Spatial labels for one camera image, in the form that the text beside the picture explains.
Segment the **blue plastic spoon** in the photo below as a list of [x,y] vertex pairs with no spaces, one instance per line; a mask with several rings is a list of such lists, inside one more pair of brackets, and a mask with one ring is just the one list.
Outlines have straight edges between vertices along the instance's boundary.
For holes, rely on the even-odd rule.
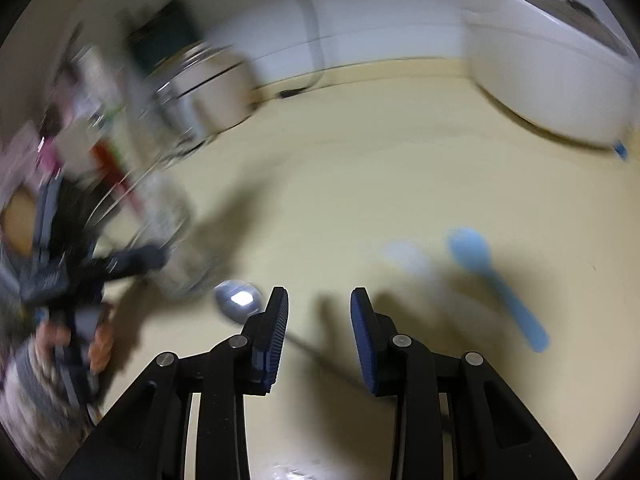
[[502,276],[493,268],[491,251],[482,235],[468,227],[456,229],[449,236],[449,250],[460,266],[470,272],[480,274],[489,281],[502,298],[531,347],[536,352],[545,351],[549,346],[549,335],[532,311],[520,301]]

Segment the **wire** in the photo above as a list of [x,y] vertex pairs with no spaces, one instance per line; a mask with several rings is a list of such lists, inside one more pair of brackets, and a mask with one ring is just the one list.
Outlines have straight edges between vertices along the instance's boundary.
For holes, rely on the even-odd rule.
[[324,51],[322,50],[322,43],[320,38],[320,25],[318,22],[318,13],[311,0],[296,0],[302,11],[302,16],[305,20],[306,30],[306,42],[309,46],[309,53],[311,54],[311,61],[314,67],[314,76],[306,86],[300,88],[291,88],[289,90],[283,90],[278,92],[278,97],[281,99],[292,97],[294,95],[302,94],[302,92],[309,90],[322,78],[324,70],[326,70],[326,60],[324,58]]

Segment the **beige floor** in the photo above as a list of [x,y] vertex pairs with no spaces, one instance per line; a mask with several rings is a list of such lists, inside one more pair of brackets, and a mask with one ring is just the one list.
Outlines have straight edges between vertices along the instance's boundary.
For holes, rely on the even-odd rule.
[[[607,464],[640,407],[640,173],[615,155],[554,142],[505,115],[461,77],[343,84],[270,101],[170,170],[190,192],[227,273],[290,296],[289,329],[359,378],[349,294],[431,350],[487,357],[580,480]],[[453,288],[499,312],[455,266],[447,232],[486,235],[495,265],[550,333],[530,351],[512,321],[474,348],[379,256],[415,241]],[[207,351],[238,332],[211,298],[127,295],[124,369],[107,406],[156,354]],[[286,345],[266,398],[246,399],[252,478],[298,470],[322,480],[388,478],[393,407]],[[193,474],[193,446],[189,475]]]

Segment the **person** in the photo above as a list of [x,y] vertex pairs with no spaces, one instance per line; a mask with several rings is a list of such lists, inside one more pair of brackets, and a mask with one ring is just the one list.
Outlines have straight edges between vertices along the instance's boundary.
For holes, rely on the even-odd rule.
[[[27,159],[21,159],[23,170]],[[93,425],[86,410],[68,402],[52,360],[53,349],[68,344],[68,329],[48,320],[37,324],[19,301],[17,276],[20,262],[31,256],[38,180],[33,168],[19,174],[14,161],[7,150],[0,158],[0,430],[12,451],[49,480],[59,476]],[[89,348],[92,371],[104,370],[112,346],[113,328],[106,322]]]

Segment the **metal screw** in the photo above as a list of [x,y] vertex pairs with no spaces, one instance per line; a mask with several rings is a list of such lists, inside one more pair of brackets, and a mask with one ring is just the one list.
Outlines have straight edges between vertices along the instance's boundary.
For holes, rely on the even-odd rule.
[[411,338],[404,334],[395,335],[391,340],[394,345],[405,348],[411,344]]
[[469,352],[467,355],[465,355],[465,360],[472,366],[480,366],[482,363],[484,363],[484,359],[478,352]]
[[231,346],[231,348],[242,348],[248,342],[249,340],[241,334],[229,338],[229,345]]
[[173,362],[174,355],[169,352],[165,352],[164,354],[160,354],[158,357],[156,357],[156,363],[160,366],[167,366]]

